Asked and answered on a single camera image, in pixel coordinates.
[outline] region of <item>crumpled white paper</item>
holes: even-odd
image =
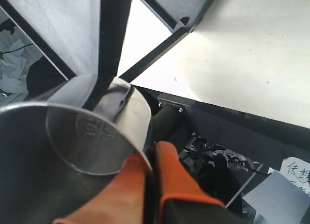
[[[21,40],[14,42],[9,51],[23,47],[24,43]],[[2,75],[0,78],[0,88],[8,93],[26,93],[26,77],[23,74],[25,65],[27,62],[26,58],[21,55],[24,49],[20,49],[13,53],[7,53],[3,55],[3,60],[0,62],[0,72]]]

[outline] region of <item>orange gripper pad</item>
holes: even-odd
[[[224,207],[220,200],[208,196],[201,190],[196,181],[179,162],[178,153],[173,144],[158,142],[156,144],[156,158],[161,187],[159,204],[161,217],[164,203],[170,199],[202,202]]]
[[[146,173],[132,154],[122,170],[94,199],[54,224],[141,224]]]

